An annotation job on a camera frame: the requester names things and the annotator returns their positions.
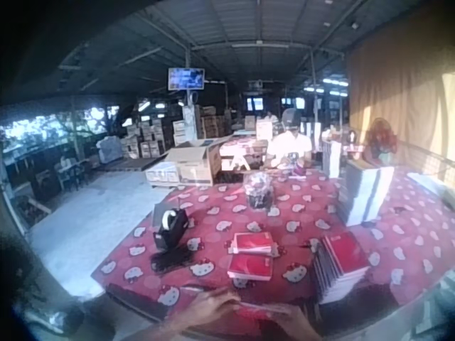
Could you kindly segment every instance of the clear plastic bag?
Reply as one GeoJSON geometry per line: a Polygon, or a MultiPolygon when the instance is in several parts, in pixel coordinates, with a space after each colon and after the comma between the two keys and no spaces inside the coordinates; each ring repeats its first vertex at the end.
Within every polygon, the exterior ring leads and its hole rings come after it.
{"type": "Polygon", "coordinates": [[[254,209],[269,209],[273,203],[272,177],[265,172],[246,175],[243,188],[248,205],[254,209]]]}

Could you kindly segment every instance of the stack of red books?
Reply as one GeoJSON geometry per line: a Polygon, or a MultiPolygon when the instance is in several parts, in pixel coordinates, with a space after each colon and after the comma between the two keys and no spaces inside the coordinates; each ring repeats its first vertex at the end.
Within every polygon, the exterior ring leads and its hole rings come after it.
{"type": "Polygon", "coordinates": [[[351,232],[324,237],[314,261],[319,304],[344,298],[369,268],[365,253],[351,232]]]}
{"type": "Polygon", "coordinates": [[[227,275],[230,278],[269,281],[272,277],[272,245],[269,232],[236,233],[232,242],[235,254],[227,275]]]}

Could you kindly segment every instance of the ceiling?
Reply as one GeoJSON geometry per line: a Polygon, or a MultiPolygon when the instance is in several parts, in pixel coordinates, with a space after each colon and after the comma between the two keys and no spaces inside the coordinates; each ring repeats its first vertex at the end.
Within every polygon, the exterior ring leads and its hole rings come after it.
{"type": "MultiPolygon", "coordinates": [[[[167,70],[185,66],[186,51],[191,66],[204,67],[208,79],[227,80],[238,88],[248,80],[302,88],[312,78],[312,48],[316,78],[342,77],[346,51],[421,2],[163,0],[144,6],[142,1],[142,9],[131,7],[124,18],[117,20],[119,14],[97,34],[86,34],[45,75],[5,91],[2,100],[67,94],[165,95],[167,70]]],[[[79,18],[76,24],[89,25],[79,18]]],[[[53,36],[46,38],[52,41],[53,36]]]]}

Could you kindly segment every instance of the white shirt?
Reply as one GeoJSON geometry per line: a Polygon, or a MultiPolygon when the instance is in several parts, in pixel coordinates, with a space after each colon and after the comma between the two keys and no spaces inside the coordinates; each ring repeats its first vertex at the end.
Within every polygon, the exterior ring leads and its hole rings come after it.
{"type": "Polygon", "coordinates": [[[274,155],[276,159],[281,160],[289,153],[298,153],[299,158],[302,158],[306,152],[311,150],[311,140],[308,136],[298,134],[297,137],[294,137],[290,131],[285,131],[283,134],[275,136],[269,143],[267,154],[274,155]]]}
{"type": "Polygon", "coordinates": [[[264,121],[270,121],[272,123],[275,123],[275,122],[278,122],[278,117],[276,117],[275,115],[271,115],[271,117],[269,117],[269,115],[265,115],[265,117],[263,118],[264,121]]]}

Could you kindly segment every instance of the hello kitty pattern tablecloth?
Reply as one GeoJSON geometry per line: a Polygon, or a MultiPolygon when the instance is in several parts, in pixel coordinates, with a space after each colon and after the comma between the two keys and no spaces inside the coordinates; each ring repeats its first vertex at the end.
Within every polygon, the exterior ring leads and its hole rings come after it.
{"type": "MultiPolygon", "coordinates": [[[[185,269],[157,276],[149,258],[156,253],[151,218],[143,220],[93,273],[103,286],[115,284],[149,297],[169,308],[186,307],[194,296],[180,287],[190,283],[231,286],[243,299],[255,303],[289,302],[315,294],[308,270],[318,238],[346,230],[336,215],[339,185],[317,170],[306,178],[273,174],[274,206],[269,212],[248,207],[241,184],[212,188],[178,188],[166,200],[176,200],[190,218],[182,239],[195,262],[185,269]],[[226,273],[236,232],[272,234],[271,281],[230,279],[226,273]],[[302,249],[310,241],[313,249],[302,249]]],[[[415,299],[454,266],[455,214],[396,169],[389,195],[373,228],[351,227],[365,250],[371,269],[367,280],[389,284],[399,304],[415,299]]],[[[228,335],[258,335],[257,322],[236,314],[203,327],[228,335]]]]}

